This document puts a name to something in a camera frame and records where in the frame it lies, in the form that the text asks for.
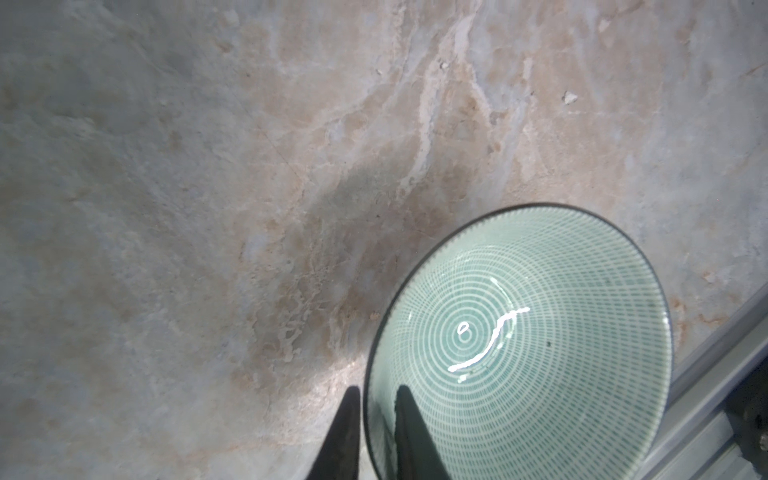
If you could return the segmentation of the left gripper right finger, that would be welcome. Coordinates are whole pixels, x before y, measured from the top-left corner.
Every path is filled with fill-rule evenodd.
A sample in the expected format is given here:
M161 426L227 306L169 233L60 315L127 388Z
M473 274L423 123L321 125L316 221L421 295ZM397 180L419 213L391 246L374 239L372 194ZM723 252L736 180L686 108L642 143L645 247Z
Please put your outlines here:
M450 479L406 385L401 385L396 393L395 444L398 479Z

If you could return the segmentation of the pale green celadon bowl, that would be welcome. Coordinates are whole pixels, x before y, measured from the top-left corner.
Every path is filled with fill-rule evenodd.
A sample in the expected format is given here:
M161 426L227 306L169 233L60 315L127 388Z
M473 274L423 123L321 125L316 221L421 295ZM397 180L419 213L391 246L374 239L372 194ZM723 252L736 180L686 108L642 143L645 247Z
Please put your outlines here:
M373 469L396 477L404 386L453 479L630 479L673 356L658 277L614 224L553 203L484 215L432 249L383 316L363 393Z

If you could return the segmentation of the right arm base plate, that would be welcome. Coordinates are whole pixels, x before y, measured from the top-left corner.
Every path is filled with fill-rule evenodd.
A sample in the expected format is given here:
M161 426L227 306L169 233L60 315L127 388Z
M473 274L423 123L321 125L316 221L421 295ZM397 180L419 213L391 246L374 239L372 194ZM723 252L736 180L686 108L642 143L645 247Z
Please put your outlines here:
M742 456L767 478L767 359L758 364L726 399L725 412Z

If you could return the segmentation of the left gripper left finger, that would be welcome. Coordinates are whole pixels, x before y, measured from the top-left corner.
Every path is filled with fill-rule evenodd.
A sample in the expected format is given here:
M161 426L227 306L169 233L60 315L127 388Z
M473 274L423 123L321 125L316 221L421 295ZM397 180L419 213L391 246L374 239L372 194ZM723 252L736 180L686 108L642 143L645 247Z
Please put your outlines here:
M350 386L339 405L307 480L358 480L361 393Z

